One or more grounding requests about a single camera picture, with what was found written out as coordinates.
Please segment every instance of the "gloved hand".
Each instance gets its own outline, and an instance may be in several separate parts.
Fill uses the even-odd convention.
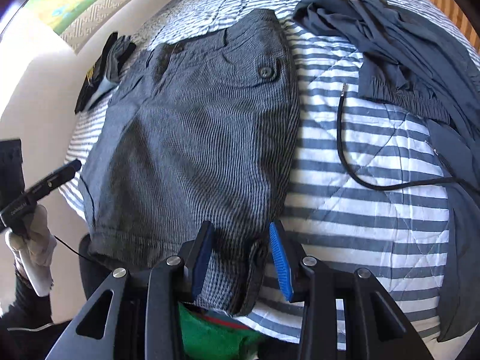
[[[23,223],[29,239],[23,239],[8,229],[5,242],[15,256],[15,264],[24,278],[28,278],[38,296],[46,296],[52,287],[50,265],[57,240],[47,227],[47,210],[37,205],[33,214]]]

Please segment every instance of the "button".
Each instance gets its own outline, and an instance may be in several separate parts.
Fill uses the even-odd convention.
[[[262,66],[258,69],[258,74],[260,74],[260,77],[263,79],[270,79],[273,76],[273,69],[270,66]]]
[[[178,54],[178,53],[181,53],[183,51],[183,44],[181,43],[177,43],[177,45],[175,46],[175,48],[173,49],[173,52],[175,54]]]

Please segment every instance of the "striped bedsheet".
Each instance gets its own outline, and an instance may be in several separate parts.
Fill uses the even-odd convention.
[[[428,130],[423,120],[399,107],[358,98],[362,54],[346,39],[315,36],[294,24],[291,14],[298,1],[174,0],[134,36],[136,53],[228,27],[254,8],[273,9],[290,42],[301,93],[301,124],[282,217],[284,227],[308,254],[333,268],[353,271],[368,267],[422,338],[432,340],[440,330],[435,308],[447,258],[445,189],[424,186],[373,191],[345,173],[335,148],[335,118],[343,83],[347,83],[343,117],[346,157],[366,181],[388,185],[442,176],[428,144]],[[479,57],[465,37],[428,0],[388,1],[446,29],[479,65]],[[101,133],[109,97],[93,112],[79,117],[66,161],[79,158],[85,163]],[[78,175],[61,192],[83,216],[77,186]],[[337,346],[344,349],[341,301],[337,301],[337,317]],[[302,304],[284,301],[271,257],[253,311],[239,320],[267,335],[298,342]]]

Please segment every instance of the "blue and white striped fabric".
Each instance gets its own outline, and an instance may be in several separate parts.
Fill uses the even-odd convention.
[[[438,336],[436,313],[447,258],[449,218],[440,186],[393,192],[368,190],[355,183],[340,164],[335,148],[338,100],[347,83],[344,141],[347,159],[366,181],[388,185],[442,176],[427,143],[423,120],[392,105],[358,98],[362,54],[346,39],[314,36],[291,21],[299,0],[174,0],[133,37],[137,53],[156,45],[225,28],[254,8],[273,9],[287,33],[301,90],[301,124],[289,194],[282,222],[310,255],[346,271],[368,267],[390,292],[425,341]],[[388,0],[413,10],[473,48],[428,0]],[[107,100],[82,114],[67,161],[85,163],[105,120]],[[62,187],[67,202],[83,216],[77,177]],[[337,302],[338,348],[345,348],[342,302]],[[282,340],[298,342],[302,304],[285,303],[272,259],[246,325]]]

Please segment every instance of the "gray pants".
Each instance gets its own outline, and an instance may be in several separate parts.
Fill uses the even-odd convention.
[[[143,52],[82,169],[90,252],[152,267],[210,220],[214,252],[197,303],[247,314],[298,122],[295,64],[273,11]]]

